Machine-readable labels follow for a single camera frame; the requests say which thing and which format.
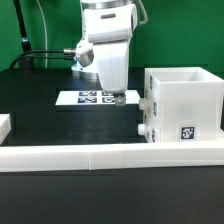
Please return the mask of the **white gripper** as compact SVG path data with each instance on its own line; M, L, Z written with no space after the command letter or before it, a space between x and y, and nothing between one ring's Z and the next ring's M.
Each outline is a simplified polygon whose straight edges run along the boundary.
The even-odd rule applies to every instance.
M82 39L75 58L82 67L94 65L101 87L126 105L129 44L138 23L134 3L81 3Z

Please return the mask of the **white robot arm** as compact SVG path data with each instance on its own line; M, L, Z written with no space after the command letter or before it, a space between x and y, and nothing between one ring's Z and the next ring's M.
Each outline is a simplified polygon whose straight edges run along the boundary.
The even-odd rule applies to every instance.
M99 79L115 104L126 104L129 44L138 25L148 22L141 0L80 0L82 38L76 45L73 72Z

